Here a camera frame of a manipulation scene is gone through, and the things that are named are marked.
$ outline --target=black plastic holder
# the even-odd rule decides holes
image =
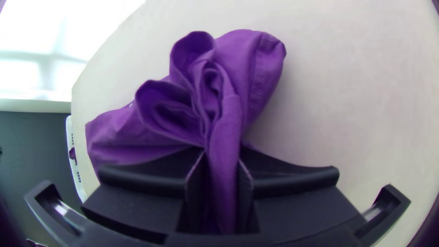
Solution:
[[[29,207],[69,247],[366,247],[397,222],[410,200],[384,186],[359,213],[336,187],[333,166],[296,166],[241,148],[236,235],[203,229],[208,161],[188,148],[145,164],[99,167],[100,187],[84,215],[44,181],[26,196]]]

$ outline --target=gray wall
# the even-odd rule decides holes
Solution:
[[[64,202],[79,208],[67,156],[67,116],[0,112],[0,193],[25,236],[50,247],[58,244],[41,226],[23,195],[47,179],[55,184]]]

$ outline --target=fabric fold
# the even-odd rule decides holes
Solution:
[[[235,30],[218,39],[188,34],[172,48],[169,76],[146,81],[133,102],[86,125],[93,166],[147,162],[203,147],[210,208],[221,233],[234,233],[241,136],[267,104],[285,56],[284,44],[266,32]]]

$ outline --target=purple cloth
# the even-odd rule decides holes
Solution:
[[[218,39],[188,34],[172,48],[167,77],[146,81],[133,102],[86,125],[93,166],[204,147],[217,224],[222,233],[234,233],[241,136],[274,91],[285,55],[284,44],[266,32],[235,30]]]

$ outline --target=bright window light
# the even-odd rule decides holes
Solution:
[[[7,0],[0,99],[71,101],[87,61],[144,0]]]

